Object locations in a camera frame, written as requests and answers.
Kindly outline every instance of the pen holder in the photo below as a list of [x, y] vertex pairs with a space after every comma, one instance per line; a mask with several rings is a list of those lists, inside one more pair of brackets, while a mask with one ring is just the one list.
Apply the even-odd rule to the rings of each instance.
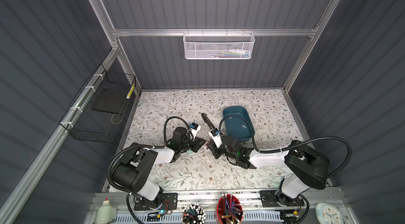
[[184, 224], [204, 224], [205, 210], [198, 203], [183, 207], [181, 222]]
[[222, 196], [215, 209], [215, 219], [218, 224], [241, 223], [244, 215], [240, 201], [231, 194]]

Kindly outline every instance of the teal plastic tray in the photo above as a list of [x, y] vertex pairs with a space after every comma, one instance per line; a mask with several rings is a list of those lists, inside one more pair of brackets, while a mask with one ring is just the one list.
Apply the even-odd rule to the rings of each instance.
[[[228, 115], [237, 115], [244, 118], [249, 125], [253, 129], [253, 135], [255, 134], [252, 121], [250, 120], [250, 116], [247, 113], [247, 110], [242, 106], [230, 106], [226, 107], [222, 111], [222, 115], [224, 117]], [[249, 126], [245, 123], [245, 121], [241, 120], [238, 117], [229, 117], [225, 120], [226, 131], [228, 135], [232, 135], [235, 139], [239, 142], [246, 142], [252, 138], [250, 133]]]

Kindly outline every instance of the white plastic casing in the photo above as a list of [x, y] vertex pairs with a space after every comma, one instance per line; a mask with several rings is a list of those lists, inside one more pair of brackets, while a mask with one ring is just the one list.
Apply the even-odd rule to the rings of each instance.
[[259, 153], [256, 150], [252, 150], [249, 155], [250, 163], [255, 167], [264, 166], [283, 166], [286, 167], [284, 163], [284, 158], [288, 154], [288, 151], [280, 153]]
[[208, 135], [215, 142], [215, 145], [217, 146], [217, 148], [219, 148], [222, 145], [222, 140], [221, 140], [221, 136], [219, 135], [219, 133], [217, 135], [213, 136], [211, 131], [209, 131]]
[[159, 163], [170, 163], [173, 160], [173, 156], [175, 156], [175, 152], [170, 149], [170, 148], [163, 148], [163, 149], [157, 149], [157, 148], [146, 148], [147, 150], [153, 150], [156, 153], [158, 153], [158, 155], [156, 156], [155, 164], [159, 164]]
[[281, 186], [281, 192], [283, 192], [290, 198], [296, 198], [298, 194], [306, 191], [309, 188], [310, 186], [304, 184], [298, 178], [298, 176], [296, 176], [295, 174], [291, 174], [286, 176], [286, 178], [284, 179], [283, 185]]
[[197, 132], [198, 132], [199, 130], [201, 130], [201, 126], [197, 125], [197, 126], [194, 127], [194, 128], [191, 128], [191, 127], [190, 127], [190, 130], [191, 130], [191, 134], [193, 135], [193, 139], [195, 139], [196, 136], [197, 136]]
[[137, 194], [149, 199], [150, 201], [153, 201], [158, 195], [159, 190], [159, 186], [149, 179], [146, 179], [145, 185], [137, 192]]

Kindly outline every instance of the black cable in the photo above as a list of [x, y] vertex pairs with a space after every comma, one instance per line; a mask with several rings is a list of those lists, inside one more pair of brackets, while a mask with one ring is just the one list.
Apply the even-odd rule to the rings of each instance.
[[301, 196], [301, 197], [305, 200], [305, 202], [306, 202], [306, 208], [305, 208], [305, 212], [304, 212], [304, 214], [302, 215], [302, 217], [301, 217], [298, 221], [293, 222], [292, 224], [298, 224], [298, 223], [300, 223], [301, 221], [303, 221], [304, 218], [306, 217], [306, 215], [307, 215], [308, 212], [309, 212], [309, 202], [308, 202], [308, 200], [307, 200], [306, 197], [304, 197], [301, 193], [298, 194], [298, 195]]
[[336, 136], [323, 136], [323, 137], [318, 137], [318, 138], [315, 138], [315, 139], [310, 139], [310, 140], [302, 141], [302, 142], [300, 142], [300, 143], [298, 143], [298, 144], [296, 144], [296, 145], [294, 145], [294, 146], [288, 146], [288, 147], [282, 148], [281, 150], [280, 150], [280, 149], [275, 149], [275, 150], [258, 150], [257, 147], [256, 147], [256, 143], [255, 143], [254, 140], [253, 140], [253, 146], [254, 146], [254, 148], [256, 149], [256, 151], [258, 151], [259, 153], [279, 153], [279, 152], [284, 152], [284, 151], [288, 151], [288, 150], [293, 150], [293, 149], [295, 149], [296, 147], [299, 147], [299, 146], [302, 146], [302, 145], [306, 145], [306, 144], [308, 144], [308, 143], [311, 143], [311, 142], [314, 142], [314, 141], [317, 141], [317, 140], [338, 140], [338, 141], [343, 142], [343, 143], [346, 145], [346, 147], [347, 147], [347, 154], [346, 154], [345, 160], [342, 162], [342, 164], [341, 164], [337, 169], [335, 169], [334, 171], [332, 171], [331, 173], [329, 173], [329, 174], [327, 175], [327, 178], [329, 178], [329, 177], [331, 177], [331, 176], [336, 175], [337, 172], [341, 171], [341, 170], [347, 165], [347, 163], [349, 162], [350, 158], [352, 157], [352, 147], [350, 146], [350, 144], [349, 144], [345, 139], [342, 139], [342, 138], [336, 137]]
[[187, 130], [188, 130], [188, 133], [190, 134], [191, 141], [194, 141], [193, 134], [191, 133], [190, 126], [187, 124], [187, 122], [184, 119], [180, 118], [180, 117], [173, 116], [173, 117], [170, 117], [170, 118], [168, 118], [166, 120], [165, 125], [163, 127], [163, 145], [166, 146], [166, 141], [167, 141], [166, 140], [166, 126], [167, 126], [167, 122], [169, 122], [169, 120], [171, 120], [171, 119], [179, 119], [179, 120], [183, 121], [185, 123], [185, 126], [186, 126]]
[[134, 146], [129, 146], [129, 147], [127, 147], [127, 148], [121, 150], [121, 151], [114, 157], [114, 159], [111, 161], [110, 165], [109, 165], [108, 168], [107, 168], [107, 181], [109, 182], [109, 184], [110, 184], [111, 186], [113, 186], [113, 187], [114, 187], [115, 189], [117, 189], [117, 190], [125, 191], [125, 192], [128, 192], [128, 193], [131, 192], [131, 191], [125, 189], [124, 187], [122, 187], [122, 186], [116, 184], [116, 183], [113, 181], [113, 175], [112, 175], [112, 173], [111, 173], [111, 170], [112, 170], [112, 168], [113, 168], [115, 162], [116, 162], [116, 161], [120, 158], [120, 156], [122, 156], [125, 152], [127, 152], [127, 151], [129, 151], [129, 150], [132, 150], [132, 149], [144, 148], [144, 147], [151, 148], [151, 149], [153, 149], [153, 148], [156, 148], [156, 149], [163, 149], [163, 148], [165, 148], [165, 146], [151, 146], [151, 145], [138, 144], [138, 145], [134, 145]]
[[229, 118], [229, 117], [238, 117], [238, 118], [242, 119], [243, 121], [245, 121], [245, 123], [249, 126], [250, 134], [252, 135], [252, 141], [254, 142], [254, 135], [253, 135], [253, 128], [252, 128], [252, 126], [251, 126], [243, 117], [238, 116], [238, 115], [228, 115], [228, 116], [225, 116], [225, 117], [221, 120], [220, 126], [219, 126], [220, 134], [222, 133], [222, 132], [221, 132], [222, 123], [224, 122], [225, 119], [227, 119], [227, 118]]
[[131, 206], [129, 205], [129, 196], [130, 196], [130, 195], [131, 195], [131, 194], [128, 193], [127, 199], [126, 199], [126, 201], [127, 201], [127, 207], [128, 207], [129, 213], [132, 215], [132, 217], [133, 217], [139, 224], [143, 224], [143, 223], [135, 216], [134, 212], [132, 211]]
[[348, 164], [348, 162], [350, 161], [350, 158], [352, 157], [352, 147], [351, 147], [350, 144], [347, 142], [347, 140], [342, 139], [342, 138], [340, 138], [340, 137], [336, 137], [336, 136], [323, 136], [323, 137], [318, 137], [318, 138], [315, 138], [315, 139], [310, 139], [310, 140], [302, 141], [302, 142], [300, 142], [300, 143], [298, 143], [298, 144], [296, 144], [296, 145], [294, 145], [294, 146], [288, 146], [288, 147], [285, 147], [285, 148], [282, 148], [282, 149], [260, 150], [260, 149], [258, 149], [257, 146], [256, 146], [256, 142], [255, 142], [254, 136], [253, 136], [253, 129], [252, 129], [251, 125], [250, 125], [243, 117], [241, 117], [241, 116], [228, 115], [228, 116], [224, 117], [224, 118], [221, 120], [221, 122], [220, 122], [220, 128], [219, 128], [220, 132], [221, 132], [222, 122], [223, 122], [225, 119], [229, 118], [229, 117], [238, 117], [238, 118], [242, 119], [243, 121], [245, 121], [245, 123], [249, 126], [250, 133], [251, 133], [251, 135], [252, 135], [253, 147], [254, 147], [255, 150], [256, 150], [257, 152], [259, 152], [259, 153], [280, 153], [280, 152], [284, 152], [284, 151], [296, 149], [296, 147], [299, 147], [299, 146], [302, 146], [302, 145], [306, 145], [306, 144], [308, 144], [308, 143], [311, 143], [311, 142], [314, 142], [314, 141], [317, 141], [317, 140], [338, 140], [338, 141], [343, 142], [343, 143], [346, 145], [346, 147], [347, 147], [346, 158], [345, 158], [345, 160], [342, 162], [342, 164], [341, 164], [337, 169], [335, 169], [335, 170], [332, 171], [331, 173], [327, 174], [327, 178], [329, 178], [329, 177], [331, 177], [331, 176], [334, 176], [334, 175], [337, 174], [337, 172], [341, 171], [341, 170]]

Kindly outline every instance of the floral patterned mat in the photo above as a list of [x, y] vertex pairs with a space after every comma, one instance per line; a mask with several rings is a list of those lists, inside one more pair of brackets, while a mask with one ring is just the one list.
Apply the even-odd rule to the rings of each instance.
[[[293, 139], [302, 141], [281, 90], [157, 91], [141, 94], [124, 147], [133, 142], [163, 145], [163, 125], [170, 116], [201, 125], [197, 137], [209, 140], [209, 128], [201, 113], [218, 126], [222, 110], [234, 105], [247, 109], [259, 148], [283, 147]], [[183, 122], [169, 121], [168, 140], [177, 126], [183, 127]], [[175, 163], [155, 165], [149, 179], [165, 190], [273, 188], [278, 187], [282, 176], [291, 173], [289, 168], [272, 166], [246, 170], [230, 164], [224, 156], [216, 160], [202, 147], [198, 153], [181, 154]]]

